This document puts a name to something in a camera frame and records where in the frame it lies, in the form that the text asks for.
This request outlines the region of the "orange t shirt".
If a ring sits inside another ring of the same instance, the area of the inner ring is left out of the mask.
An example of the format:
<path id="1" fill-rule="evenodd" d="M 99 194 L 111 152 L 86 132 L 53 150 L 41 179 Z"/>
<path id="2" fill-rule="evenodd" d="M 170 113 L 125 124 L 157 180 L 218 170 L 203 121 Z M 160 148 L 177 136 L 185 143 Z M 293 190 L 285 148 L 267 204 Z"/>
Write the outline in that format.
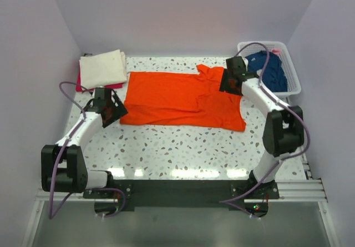
<path id="1" fill-rule="evenodd" d="M 131 72 L 125 125 L 189 125 L 244 132 L 239 95 L 219 90 L 224 69 L 200 64 L 196 74 Z"/>

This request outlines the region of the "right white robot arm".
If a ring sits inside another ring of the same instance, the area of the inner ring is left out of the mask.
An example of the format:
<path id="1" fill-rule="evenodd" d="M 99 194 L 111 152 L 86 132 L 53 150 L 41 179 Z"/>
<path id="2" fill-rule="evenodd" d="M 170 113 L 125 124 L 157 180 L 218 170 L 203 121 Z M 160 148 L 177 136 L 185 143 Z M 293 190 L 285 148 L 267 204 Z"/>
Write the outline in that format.
<path id="1" fill-rule="evenodd" d="M 257 73 L 247 70 L 246 60 L 240 56 L 226 60 L 220 91 L 246 97 L 266 118 L 262 136 L 264 153 L 250 173 L 249 178 L 254 181 L 247 185 L 249 196 L 258 199 L 267 192 L 265 183 L 274 181 L 281 164 L 302 154 L 303 111 L 275 96 L 262 84 Z"/>

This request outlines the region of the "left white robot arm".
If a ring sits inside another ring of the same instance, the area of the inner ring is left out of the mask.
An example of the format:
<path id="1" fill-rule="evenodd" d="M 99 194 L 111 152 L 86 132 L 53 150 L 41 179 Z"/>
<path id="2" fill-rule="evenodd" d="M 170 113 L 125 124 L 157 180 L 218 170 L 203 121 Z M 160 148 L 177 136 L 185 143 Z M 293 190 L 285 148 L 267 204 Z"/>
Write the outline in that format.
<path id="1" fill-rule="evenodd" d="M 95 189 L 102 198 L 110 198 L 115 185 L 106 170 L 89 172 L 84 149 L 92 137 L 128 113 L 115 90 L 96 88 L 86 106 L 80 109 L 75 125 L 59 141 L 41 150 L 41 183 L 47 192 L 82 193 Z"/>

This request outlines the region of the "folded magenta t shirt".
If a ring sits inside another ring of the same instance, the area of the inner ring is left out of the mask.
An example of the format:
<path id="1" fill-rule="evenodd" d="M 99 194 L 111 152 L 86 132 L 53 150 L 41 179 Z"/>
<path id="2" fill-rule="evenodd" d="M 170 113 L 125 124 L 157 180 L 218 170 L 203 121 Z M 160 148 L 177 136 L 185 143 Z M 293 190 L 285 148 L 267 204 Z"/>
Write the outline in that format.
<path id="1" fill-rule="evenodd" d="M 106 88 L 111 88 L 111 89 L 119 89 L 123 87 L 123 83 L 117 83 L 117 84 L 110 84 L 110 85 L 105 85 Z M 77 92 L 84 92 L 85 90 L 81 86 L 81 79 L 80 79 L 80 73 L 78 73 L 77 76 L 77 86 L 75 88 Z"/>

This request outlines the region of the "white plastic basket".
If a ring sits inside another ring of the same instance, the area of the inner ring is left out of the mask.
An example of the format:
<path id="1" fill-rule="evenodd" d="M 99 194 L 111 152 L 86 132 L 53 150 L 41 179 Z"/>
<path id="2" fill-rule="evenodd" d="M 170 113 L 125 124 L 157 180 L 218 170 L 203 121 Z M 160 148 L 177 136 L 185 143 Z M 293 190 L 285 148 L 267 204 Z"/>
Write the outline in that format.
<path id="1" fill-rule="evenodd" d="M 282 62 L 282 69 L 285 73 L 285 76 L 287 78 L 287 83 L 288 83 L 288 91 L 286 92 L 276 92 L 274 93 L 277 97 L 279 98 L 286 98 L 291 95 L 296 95 L 301 92 L 301 85 L 298 80 L 298 76 L 296 73 L 296 70 L 294 68 L 292 59 L 290 57 L 290 54 L 287 50 L 287 47 L 282 43 L 282 42 L 275 42 L 275 41 L 259 41 L 258 44 L 256 42 L 240 42 L 237 45 L 237 50 L 238 56 L 242 56 L 243 58 L 246 59 L 246 56 L 249 56 L 250 54 L 257 53 L 259 51 L 266 51 L 267 58 L 264 63 L 264 66 L 261 70 L 259 70 L 257 73 L 258 76 L 263 77 L 264 71 L 266 69 L 266 65 L 269 60 L 269 53 L 272 53 L 271 50 L 273 48 L 278 48 L 281 50 L 281 54 L 279 55 L 279 58 Z"/>

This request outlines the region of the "folded cream t shirt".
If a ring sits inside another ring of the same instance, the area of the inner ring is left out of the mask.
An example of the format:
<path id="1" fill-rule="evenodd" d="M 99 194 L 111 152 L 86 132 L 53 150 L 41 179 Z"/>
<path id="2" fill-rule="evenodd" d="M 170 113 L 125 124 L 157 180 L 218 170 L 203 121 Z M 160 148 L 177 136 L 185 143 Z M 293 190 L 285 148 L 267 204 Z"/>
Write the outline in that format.
<path id="1" fill-rule="evenodd" d="M 128 80 L 126 56 L 119 49 L 93 56 L 82 56 L 79 67 L 80 84 L 86 88 L 122 84 Z"/>

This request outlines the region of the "navy blue t shirt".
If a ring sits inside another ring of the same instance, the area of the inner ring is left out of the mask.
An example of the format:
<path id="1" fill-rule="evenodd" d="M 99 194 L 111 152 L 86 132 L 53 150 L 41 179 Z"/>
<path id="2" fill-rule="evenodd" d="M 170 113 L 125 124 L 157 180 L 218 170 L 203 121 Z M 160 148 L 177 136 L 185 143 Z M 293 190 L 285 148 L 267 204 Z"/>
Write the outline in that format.
<path id="1" fill-rule="evenodd" d="M 259 51 L 246 56 L 246 59 L 248 60 L 248 71 L 258 72 L 261 70 L 264 66 L 266 58 L 266 51 Z M 288 91 L 287 78 L 282 69 L 282 62 L 279 56 L 269 53 L 269 60 L 266 65 L 262 81 L 266 87 L 274 93 Z"/>

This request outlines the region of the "pink t shirt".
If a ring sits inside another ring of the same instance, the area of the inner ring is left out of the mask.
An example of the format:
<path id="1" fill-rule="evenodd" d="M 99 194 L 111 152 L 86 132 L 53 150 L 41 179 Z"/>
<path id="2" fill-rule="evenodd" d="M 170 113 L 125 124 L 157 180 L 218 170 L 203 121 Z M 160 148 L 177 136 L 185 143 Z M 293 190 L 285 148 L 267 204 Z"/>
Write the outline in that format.
<path id="1" fill-rule="evenodd" d="M 271 52 L 272 52 L 273 54 L 277 55 L 277 56 L 279 56 L 279 55 L 281 54 L 281 50 L 278 49 L 278 48 L 273 48 L 273 49 L 271 50 Z"/>

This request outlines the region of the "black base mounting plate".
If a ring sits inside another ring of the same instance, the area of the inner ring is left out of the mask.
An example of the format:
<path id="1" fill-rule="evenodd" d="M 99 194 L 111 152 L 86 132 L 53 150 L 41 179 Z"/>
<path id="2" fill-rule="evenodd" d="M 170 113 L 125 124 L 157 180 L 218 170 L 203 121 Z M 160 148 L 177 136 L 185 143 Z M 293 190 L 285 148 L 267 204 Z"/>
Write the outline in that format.
<path id="1" fill-rule="evenodd" d="M 220 208 L 220 202 L 242 195 L 251 188 L 248 180 L 112 180 L 106 190 L 85 191 L 94 199 L 97 213 L 138 207 Z"/>

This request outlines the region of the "aluminium frame rail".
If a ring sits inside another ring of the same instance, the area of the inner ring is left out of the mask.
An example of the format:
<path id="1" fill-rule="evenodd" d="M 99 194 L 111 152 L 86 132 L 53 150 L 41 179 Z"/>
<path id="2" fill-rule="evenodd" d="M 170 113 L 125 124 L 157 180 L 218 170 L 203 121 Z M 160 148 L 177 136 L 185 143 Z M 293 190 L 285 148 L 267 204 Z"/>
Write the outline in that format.
<path id="1" fill-rule="evenodd" d="M 268 197 L 268 202 L 327 202 L 327 195 L 324 190 L 324 186 L 321 179 L 312 179 L 312 173 L 308 160 L 305 155 L 301 158 L 302 166 L 304 169 L 305 176 L 308 177 L 306 180 L 280 180 L 278 181 L 278 192 L 279 199 L 271 199 Z M 37 190 L 35 196 L 35 201 L 49 201 L 49 193 L 44 192 L 41 189 Z M 64 193 L 57 193 L 54 196 L 55 202 L 60 202 L 64 199 Z M 85 199 L 83 194 L 73 194 L 66 202 L 69 201 L 97 201 L 97 202 L 108 202 L 108 199 Z"/>

